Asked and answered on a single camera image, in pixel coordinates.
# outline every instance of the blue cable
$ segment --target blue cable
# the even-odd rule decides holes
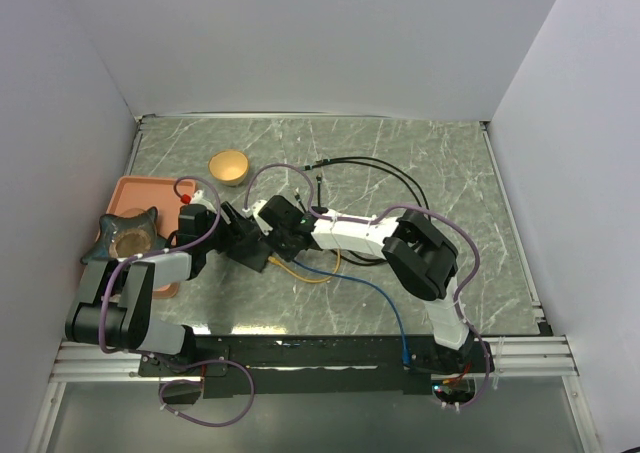
[[[411,355],[409,354],[409,346],[407,345],[407,335],[405,335],[405,333],[404,333],[404,327],[402,326],[402,320],[400,319],[400,313],[398,313],[398,309],[396,308],[396,305],[393,303],[393,300],[391,299],[391,297],[389,295],[387,295],[382,290],[382,288],[380,288],[378,285],[374,285],[370,281],[363,280],[362,278],[356,278],[354,276],[339,275],[337,273],[329,273],[328,271],[317,270],[315,268],[311,268],[310,266],[303,265],[302,263],[300,263],[297,260],[293,260],[293,262],[296,265],[298,265],[300,268],[304,268],[305,270],[310,271],[312,273],[317,273],[318,275],[334,276],[336,278],[342,278],[343,280],[349,280],[349,281],[355,281],[356,283],[362,283],[363,285],[370,286],[371,288],[375,289],[378,293],[380,293],[382,296],[384,296],[384,298],[387,300],[387,302],[389,302],[389,305],[391,306],[391,309],[395,313],[396,320],[398,321],[398,326],[400,327],[400,336],[402,337],[402,364],[406,365],[406,366],[409,366],[411,364]]]

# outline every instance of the white wall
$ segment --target white wall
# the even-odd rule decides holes
[[[67,0],[0,0],[0,443],[31,434],[135,123]]]
[[[71,0],[136,115],[489,119],[554,0]]]
[[[639,59],[639,0],[557,0],[490,128],[611,452],[640,445]]]

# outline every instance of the gray marble surface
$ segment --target gray marble surface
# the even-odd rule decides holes
[[[375,156],[409,172],[430,206],[465,228],[481,252],[482,265],[463,294],[468,317],[482,333],[537,334],[531,296],[504,200],[478,123],[382,120],[376,118],[149,118],[132,174],[211,178],[207,165],[219,150],[247,153],[252,171],[274,162],[304,165],[323,157]],[[323,204],[355,215],[371,215],[412,201],[406,188],[382,172],[354,165],[323,168]],[[294,172],[270,170],[251,201],[307,186]],[[245,187],[220,186],[223,200],[242,208]],[[464,241],[440,229],[459,249],[459,276],[471,268]],[[305,252],[302,262],[325,270],[328,252]],[[424,303],[408,294],[387,265],[344,264],[342,273],[372,281],[395,301],[408,333],[430,333]],[[262,274],[210,253],[200,276],[181,285],[172,299],[156,300],[153,311],[175,323],[214,334],[397,334],[384,298],[366,285],[335,279],[309,285],[274,265]]]

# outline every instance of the small round bowl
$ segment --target small round bowl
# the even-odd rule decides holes
[[[223,185],[238,186],[249,173],[249,158],[238,150],[222,150],[209,160],[209,171]]]

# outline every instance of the dark star-shaped bowl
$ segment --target dark star-shaped bowl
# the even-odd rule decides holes
[[[80,263],[86,265],[89,260],[99,258],[127,258],[164,248],[167,240],[157,233],[157,219],[158,209],[155,206],[126,218],[102,215],[98,221],[100,236],[91,249],[82,255]]]

